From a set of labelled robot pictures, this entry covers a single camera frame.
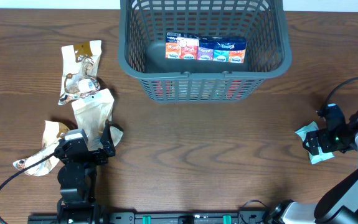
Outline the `blue tissue multipack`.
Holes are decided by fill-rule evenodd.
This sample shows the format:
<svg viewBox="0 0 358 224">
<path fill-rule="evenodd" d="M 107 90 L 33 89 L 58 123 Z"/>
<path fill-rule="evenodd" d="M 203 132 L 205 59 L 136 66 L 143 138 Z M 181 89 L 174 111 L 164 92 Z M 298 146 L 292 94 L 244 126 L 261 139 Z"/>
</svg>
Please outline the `blue tissue multipack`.
<svg viewBox="0 0 358 224">
<path fill-rule="evenodd" d="M 243 63 L 246 48 L 247 41 L 244 37 L 206 37 L 167 32 L 165 57 L 181 60 Z"/>
</svg>

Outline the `teal small snack packet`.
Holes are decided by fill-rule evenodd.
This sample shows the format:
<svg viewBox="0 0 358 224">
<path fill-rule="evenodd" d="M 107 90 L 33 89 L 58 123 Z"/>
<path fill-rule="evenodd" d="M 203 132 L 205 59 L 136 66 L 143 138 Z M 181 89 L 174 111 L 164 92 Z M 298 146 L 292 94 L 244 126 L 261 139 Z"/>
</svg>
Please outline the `teal small snack packet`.
<svg viewBox="0 0 358 224">
<path fill-rule="evenodd" d="M 295 133 L 301 138 L 302 141 L 304 141 L 306 139 L 306 134 L 308 132 L 317 131 L 317 130 L 318 130 L 318 125 L 316 124 L 315 121 L 313 121 L 309 125 L 303 126 L 301 129 L 297 130 Z M 308 153 L 308 156 L 309 156 L 309 159 L 310 159 L 310 162 L 312 165 L 315 165 L 318 162 L 322 162 L 322 161 L 326 161 L 326 160 L 334 158 L 333 153 L 331 153 L 331 152 L 324 153 L 324 152 L 322 152 L 322 149 L 320 147 L 318 148 L 318 150 L 319 150 L 319 154 L 316 156 Z"/>
</svg>

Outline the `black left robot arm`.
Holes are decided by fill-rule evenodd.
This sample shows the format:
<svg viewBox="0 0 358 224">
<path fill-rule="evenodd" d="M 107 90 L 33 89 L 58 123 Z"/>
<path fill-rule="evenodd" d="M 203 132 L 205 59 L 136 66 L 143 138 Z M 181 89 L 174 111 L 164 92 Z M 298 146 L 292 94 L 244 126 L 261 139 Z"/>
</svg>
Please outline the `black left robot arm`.
<svg viewBox="0 0 358 224">
<path fill-rule="evenodd" d="M 57 204 L 57 223 L 108 223 L 109 217 L 104 207 L 95 199 L 97 167 L 108 163 L 115 155 L 111 138 L 112 123 L 105 121 L 100 142 L 102 147 L 89 150 L 85 131 L 74 129 L 59 141 L 55 157 L 64 166 L 57 179 L 62 198 Z"/>
</svg>

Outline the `orange yellow cracker package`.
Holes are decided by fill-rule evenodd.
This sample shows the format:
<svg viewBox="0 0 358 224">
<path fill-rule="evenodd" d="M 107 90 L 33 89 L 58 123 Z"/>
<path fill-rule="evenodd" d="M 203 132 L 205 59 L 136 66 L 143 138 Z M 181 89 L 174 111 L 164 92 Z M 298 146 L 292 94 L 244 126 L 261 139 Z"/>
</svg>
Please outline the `orange yellow cracker package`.
<svg viewBox="0 0 358 224">
<path fill-rule="evenodd" d="M 152 81 L 148 85 L 148 93 L 151 93 L 151 87 L 157 100 L 217 101 L 240 100 L 247 94 L 250 85 L 240 80 Z"/>
</svg>

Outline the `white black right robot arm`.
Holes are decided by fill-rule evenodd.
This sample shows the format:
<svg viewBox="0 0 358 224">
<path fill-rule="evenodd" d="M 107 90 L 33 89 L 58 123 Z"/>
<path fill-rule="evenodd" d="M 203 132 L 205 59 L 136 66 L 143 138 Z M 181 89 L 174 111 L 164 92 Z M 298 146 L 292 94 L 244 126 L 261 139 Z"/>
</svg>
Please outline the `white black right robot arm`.
<svg viewBox="0 0 358 224">
<path fill-rule="evenodd" d="M 303 147 L 313 156 L 320 152 L 355 150 L 358 153 L 358 110 L 349 121 L 338 105 L 325 106 L 321 117 L 326 128 L 305 134 Z M 328 191 L 318 203 L 287 200 L 266 218 L 267 223 L 358 223 L 358 159 L 357 169 Z"/>
</svg>

